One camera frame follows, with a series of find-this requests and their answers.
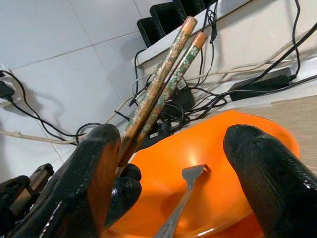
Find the white tile wall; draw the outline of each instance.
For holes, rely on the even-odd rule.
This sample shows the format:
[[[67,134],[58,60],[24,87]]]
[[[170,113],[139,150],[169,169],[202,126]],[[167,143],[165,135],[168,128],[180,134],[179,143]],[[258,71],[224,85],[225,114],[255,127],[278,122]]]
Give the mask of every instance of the white tile wall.
[[[18,113],[12,106],[0,110],[0,130],[45,137],[34,119]],[[29,176],[38,166],[57,159],[50,143],[0,136],[0,183],[17,175]]]
[[[70,0],[94,44],[138,31],[133,0]]]
[[[0,62],[17,68],[90,45],[67,0],[2,0]]]
[[[134,0],[142,18],[150,17],[150,8],[153,5],[171,2],[172,0]]]
[[[105,122],[122,103],[93,47],[13,72],[32,90],[30,98],[35,98],[33,105],[42,117],[67,133],[75,134],[90,122]],[[74,146],[56,147],[63,156]]]
[[[104,69],[123,101],[131,97],[131,85],[135,80],[131,59],[145,47],[139,32],[95,45]]]
[[[43,118],[75,133],[104,122],[131,96],[131,59],[145,47],[140,18],[133,0],[2,0],[0,63],[20,78]],[[47,136],[12,107],[0,109],[0,129]],[[57,169],[75,147],[1,136],[0,148],[1,183],[46,162]]]

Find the white wire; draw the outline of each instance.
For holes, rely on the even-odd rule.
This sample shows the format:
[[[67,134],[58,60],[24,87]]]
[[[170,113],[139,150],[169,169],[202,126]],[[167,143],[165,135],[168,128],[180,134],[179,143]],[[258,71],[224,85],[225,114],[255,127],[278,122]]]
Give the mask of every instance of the white wire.
[[[153,74],[155,74],[156,72],[157,72],[157,71],[154,71],[153,73],[144,75],[144,76],[142,76],[142,77],[140,77],[140,78],[137,78],[136,80],[133,81],[132,86],[131,86],[131,90],[132,90],[133,96],[135,96],[134,85],[135,85],[138,81],[140,81],[141,79],[144,79],[144,78],[146,78],[146,77],[150,77],[150,76],[152,76]]]
[[[127,100],[125,100],[117,109],[116,111],[120,111],[121,108],[127,103],[129,102],[133,97],[128,98]],[[105,122],[108,123],[109,121],[111,121],[114,117],[115,117],[116,113],[112,114],[112,116],[109,117],[109,119]],[[47,139],[44,137],[39,137],[39,136],[33,136],[33,135],[25,135],[22,134],[21,132],[11,132],[11,131],[5,131],[5,130],[0,130],[0,135],[6,135],[6,136],[11,136],[11,137],[15,137],[15,138],[21,138],[21,139],[27,139],[27,140],[35,140],[35,141],[41,141],[41,142],[48,142],[48,143],[53,143],[53,144],[70,144],[70,143],[75,143],[76,139],[73,140],[53,140],[53,139]],[[79,140],[82,140],[86,137],[87,134],[79,136]]]
[[[295,39],[296,41],[301,39],[308,31],[303,32],[302,34],[298,35]],[[193,78],[189,78],[186,79],[186,81],[192,81],[195,79],[199,79],[199,78],[203,78],[206,76],[211,76],[211,75],[216,75],[216,74],[226,74],[226,73],[242,73],[242,72],[247,72],[247,71],[252,71],[252,70],[256,70],[258,68],[261,68],[262,66],[268,64],[268,62],[270,62],[272,59],[274,59],[275,57],[277,57],[280,53],[282,53],[284,50],[286,50],[287,48],[289,48],[290,46],[293,45],[293,41],[289,41],[287,44],[285,44],[282,48],[280,48],[278,51],[276,51],[273,55],[271,55],[270,57],[268,57],[267,59],[265,59],[264,61],[258,63],[258,64],[246,64],[246,65],[241,65],[238,67],[235,67],[233,69],[227,70],[227,71],[216,71],[216,72],[212,72],[212,73],[208,73],[208,74],[204,74],[204,75],[200,75],[200,76],[195,76]]]
[[[309,60],[309,59],[312,59],[312,58],[315,58],[317,57],[317,54],[313,54],[313,55],[310,55],[310,56],[307,56],[307,57],[300,57],[301,61],[304,61],[304,60]],[[292,64],[293,62],[297,62],[297,59],[288,59],[288,60],[285,60],[282,62],[281,64],[281,67],[285,67],[287,65],[290,65]],[[250,73],[254,74],[254,73],[259,73],[259,72],[262,72],[264,71],[265,69],[262,69],[262,70],[256,70],[256,71],[250,71]],[[219,79],[217,82],[213,83],[212,85],[208,85],[207,87],[202,87],[202,89],[205,89],[207,91],[210,91],[212,92],[213,88],[218,85],[218,84],[221,84],[221,83],[224,83],[224,82],[227,82],[226,81],[223,81],[224,78],[227,76],[228,74],[225,74],[221,79]],[[207,94],[207,93],[202,93],[200,94],[198,97],[196,97],[196,101],[202,99],[202,97]]]
[[[303,32],[302,34],[298,35],[296,37],[296,41],[301,39],[308,31],[305,31]],[[241,65],[241,66],[238,66],[238,67],[235,67],[231,70],[227,70],[227,71],[216,71],[216,72],[212,72],[212,73],[209,73],[209,74],[205,74],[205,75],[200,75],[200,76],[196,76],[196,77],[193,77],[193,78],[189,78],[189,79],[186,79],[186,81],[192,81],[192,80],[195,80],[195,79],[198,79],[198,78],[202,78],[202,77],[206,77],[206,76],[211,76],[211,75],[216,75],[216,74],[229,74],[229,73],[240,73],[240,72],[248,72],[248,71],[254,71],[258,68],[261,68],[262,66],[266,65],[266,64],[272,64],[271,60],[274,59],[275,57],[277,57],[280,53],[282,53],[284,50],[286,50],[287,48],[289,48],[290,46],[293,45],[293,41],[289,41],[287,44],[285,44],[282,48],[280,48],[278,51],[276,51],[273,55],[271,55],[270,57],[268,57],[266,60],[264,60],[263,62],[261,63],[258,63],[258,64],[246,64],[246,65]],[[144,75],[140,78],[137,78],[133,83],[132,83],[132,92],[133,92],[133,95],[134,94],[134,85],[136,82],[138,82],[139,80],[143,79],[143,78],[146,78],[146,77],[149,77],[153,74],[155,74],[157,71],[154,71],[153,73],[151,74],[147,74],[147,75]],[[130,97],[128,98],[126,101],[124,101],[120,106],[119,108],[117,109],[117,111],[119,111],[128,101],[130,101],[133,97]],[[115,117],[116,113],[112,114],[111,117],[105,122],[105,123],[108,123],[109,121],[111,121],[114,117]],[[59,141],[59,140],[52,140],[52,139],[47,139],[47,138],[43,138],[43,137],[38,137],[38,136],[31,136],[31,135],[24,135],[24,134],[21,134],[20,132],[9,132],[9,131],[3,131],[3,130],[0,130],[0,134],[1,135],[7,135],[7,136],[11,136],[11,137],[16,137],[16,138],[22,138],[22,139],[28,139],[28,140],[36,140],[36,141],[42,141],[42,142],[48,142],[48,143],[54,143],[54,144],[69,144],[69,143],[74,143],[76,142],[76,140],[67,140],[67,141]]]

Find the chopsticks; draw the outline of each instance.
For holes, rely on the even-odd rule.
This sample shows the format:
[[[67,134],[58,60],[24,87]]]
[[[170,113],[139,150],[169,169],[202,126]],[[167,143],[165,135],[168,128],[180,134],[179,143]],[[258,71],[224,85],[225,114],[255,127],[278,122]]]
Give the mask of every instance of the chopsticks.
[[[173,74],[170,76],[166,87],[162,89],[167,75],[171,71],[178,56],[184,48],[196,23],[197,21],[193,17],[188,17],[186,19],[175,38],[174,43],[170,47],[165,61],[156,72],[156,75],[146,92],[144,100],[136,109],[133,118],[127,126],[122,136],[122,143],[118,156],[119,165],[117,169],[117,175],[121,174],[130,157],[138,148],[144,139],[144,136],[150,130],[157,116],[164,108],[167,100],[173,94],[178,82],[181,80],[191,62],[202,48],[202,45],[206,40],[206,35],[202,32],[199,32],[173,71]]]

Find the orange bowl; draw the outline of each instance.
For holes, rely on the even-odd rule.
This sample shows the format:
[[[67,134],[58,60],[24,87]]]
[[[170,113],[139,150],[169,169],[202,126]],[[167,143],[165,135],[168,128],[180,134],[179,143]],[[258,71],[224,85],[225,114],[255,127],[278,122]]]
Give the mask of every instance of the orange bowl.
[[[260,227],[244,196],[238,177],[223,151],[228,127],[253,125],[281,140],[297,157],[299,145],[278,124],[229,111],[139,151],[132,163],[142,171],[142,193],[104,237],[148,238],[165,223],[186,191],[183,168],[206,163],[179,221],[175,237],[257,238]]]

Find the table surface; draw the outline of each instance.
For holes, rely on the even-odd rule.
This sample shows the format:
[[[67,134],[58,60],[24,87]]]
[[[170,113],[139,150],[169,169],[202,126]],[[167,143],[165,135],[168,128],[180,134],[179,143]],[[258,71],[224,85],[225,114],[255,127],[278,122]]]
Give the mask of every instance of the table surface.
[[[275,102],[271,107],[235,110],[272,120],[288,129],[300,145],[301,161],[317,175],[317,95]],[[205,118],[192,122],[190,127],[222,112],[212,112]]]

